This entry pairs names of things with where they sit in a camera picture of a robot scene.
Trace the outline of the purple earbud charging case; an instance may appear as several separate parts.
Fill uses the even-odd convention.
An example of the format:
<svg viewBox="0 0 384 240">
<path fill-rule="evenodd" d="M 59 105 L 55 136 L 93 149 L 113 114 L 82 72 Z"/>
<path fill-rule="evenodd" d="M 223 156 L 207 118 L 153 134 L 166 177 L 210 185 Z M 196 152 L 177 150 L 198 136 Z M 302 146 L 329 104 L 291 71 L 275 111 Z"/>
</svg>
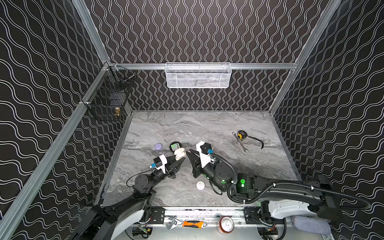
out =
<svg viewBox="0 0 384 240">
<path fill-rule="evenodd" d="M 157 143 L 157 144 L 155 144 L 154 148 L 156 151 L 160 151 L 160 150 L 162 150 L 163 145 L 161 143 Z"/>
</svg>

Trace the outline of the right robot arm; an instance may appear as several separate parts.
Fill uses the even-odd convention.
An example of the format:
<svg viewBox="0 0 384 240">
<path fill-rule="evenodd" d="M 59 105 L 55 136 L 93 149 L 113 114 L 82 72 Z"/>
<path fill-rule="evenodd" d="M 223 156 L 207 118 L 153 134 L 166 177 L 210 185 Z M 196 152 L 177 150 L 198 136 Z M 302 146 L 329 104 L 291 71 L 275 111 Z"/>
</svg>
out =
<svg viewBox="0 0 384 240">
<path fill-rule="evenodd" d="M 318 176 L 310 181 L 286 181 L 239 173 L 223 157 L 209 149 L 205 152 L 190 149 L 187 156 L 194 177 L 205 176 L 218 195 L 241 205 L 260 202 L 258 216 L 266 223 L 298 215 L 315 215 L 337 222 L 343 210 L 369 210 L 371 203 L 363 198 L 335 192 L 328 179 Z"/>
</svg>

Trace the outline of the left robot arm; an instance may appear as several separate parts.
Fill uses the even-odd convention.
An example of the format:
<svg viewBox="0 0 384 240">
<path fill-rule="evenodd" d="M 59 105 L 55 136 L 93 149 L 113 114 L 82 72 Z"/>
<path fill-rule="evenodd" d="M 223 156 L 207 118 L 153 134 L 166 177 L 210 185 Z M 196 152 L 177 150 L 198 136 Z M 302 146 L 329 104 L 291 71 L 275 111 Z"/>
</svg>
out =
<svg viewBox="0 0 384 240">
<path fill-rule="evenodd" d="M 174 179 L 185 157 L 154 159 L 154 168 L 136 176 L 133 193 L 126 199 L 111 205 L 92 207 L 76 228 L 71 240 L 114 240 L 135 223 L 150 220 L 150 209 L 156 195 L 154 186 L 165 178 Z"/>
</svg>

